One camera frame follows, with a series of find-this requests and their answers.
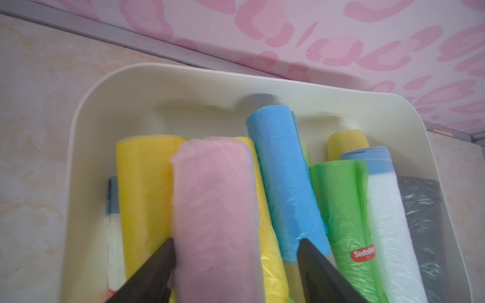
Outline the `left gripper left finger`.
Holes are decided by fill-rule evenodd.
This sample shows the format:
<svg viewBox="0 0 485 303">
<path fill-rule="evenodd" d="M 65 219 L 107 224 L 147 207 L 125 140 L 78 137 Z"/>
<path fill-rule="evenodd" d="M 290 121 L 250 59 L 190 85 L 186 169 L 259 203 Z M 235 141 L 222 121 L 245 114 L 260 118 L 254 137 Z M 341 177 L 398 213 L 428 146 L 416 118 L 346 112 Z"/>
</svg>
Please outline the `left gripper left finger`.
<svg viewBox="0 0 485 303">
<path fill-rule="evenodd" d="M 106 302 L 169 302 L 171 275 L 175 267 L 174 239 L 168 238 Z"/>
</svg>

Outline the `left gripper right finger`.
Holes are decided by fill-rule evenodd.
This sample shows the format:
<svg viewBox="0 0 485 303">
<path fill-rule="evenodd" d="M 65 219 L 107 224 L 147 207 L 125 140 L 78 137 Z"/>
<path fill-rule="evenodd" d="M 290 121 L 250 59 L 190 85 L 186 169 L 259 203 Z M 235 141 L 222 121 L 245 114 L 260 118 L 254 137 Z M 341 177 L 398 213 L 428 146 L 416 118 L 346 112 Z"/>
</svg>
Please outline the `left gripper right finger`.
<svg viewBox="0 0 485 303">
<path fill-rule="evenodd" d="M 367 302 L 309 239 L 300 241 L 297 257 L 306 302 Z"/>
</svg>

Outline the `white roll blue cap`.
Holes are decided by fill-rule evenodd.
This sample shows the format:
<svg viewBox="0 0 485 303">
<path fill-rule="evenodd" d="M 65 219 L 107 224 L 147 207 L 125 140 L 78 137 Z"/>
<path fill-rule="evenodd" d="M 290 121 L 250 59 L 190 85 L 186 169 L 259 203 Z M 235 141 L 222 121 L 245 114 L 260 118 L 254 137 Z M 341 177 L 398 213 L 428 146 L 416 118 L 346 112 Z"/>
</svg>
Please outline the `white roll blue cap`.
<svg viewBox="0 0 485 303">
<path fill-rule="evenodd" d="M 107 295 L 112 297 L 125 283 L 125 259 L 121 230 L 119 191 L 116 176 L 112 176 L 107 188 Z"/>
<path fill-rule="evenodd" d="M 362 148 L 344 153 L 339 159 L 363 160 L 367 164 L 368 216 L 389 302 L 427 302 L 388 148 Z"/>
</svg>

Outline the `light green roll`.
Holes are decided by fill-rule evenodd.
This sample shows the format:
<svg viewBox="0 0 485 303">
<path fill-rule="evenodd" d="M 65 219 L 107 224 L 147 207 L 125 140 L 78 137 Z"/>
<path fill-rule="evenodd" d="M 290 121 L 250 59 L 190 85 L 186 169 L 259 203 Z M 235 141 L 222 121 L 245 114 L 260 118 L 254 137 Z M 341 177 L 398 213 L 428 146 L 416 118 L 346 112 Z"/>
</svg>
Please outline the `light green roll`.
<svg viewBox="0 0 485 303">
<path fill-rule="evenodd" d="M 304 155 L 304 160 L 306 161 L 308 167 L 310 167 L 312 165 L 312 160 L 311 160 L 309 145 L 304 140 L 301 140 L 301 147 Z"/>
</svg>

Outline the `grey roll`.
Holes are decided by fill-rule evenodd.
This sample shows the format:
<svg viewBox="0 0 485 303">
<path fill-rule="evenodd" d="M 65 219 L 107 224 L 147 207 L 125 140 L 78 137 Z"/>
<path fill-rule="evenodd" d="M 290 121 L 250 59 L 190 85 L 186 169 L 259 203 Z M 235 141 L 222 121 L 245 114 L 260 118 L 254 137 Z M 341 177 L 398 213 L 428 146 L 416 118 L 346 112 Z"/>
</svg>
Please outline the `grey roll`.
<svg viewBox="0 0 485 303">
<path fill-rule="evenodd" d="M 398 184 L 428 302 L 447 302 L 450 283 L 440 184 L 416 177 L 399 177 Z"/>
</svg>

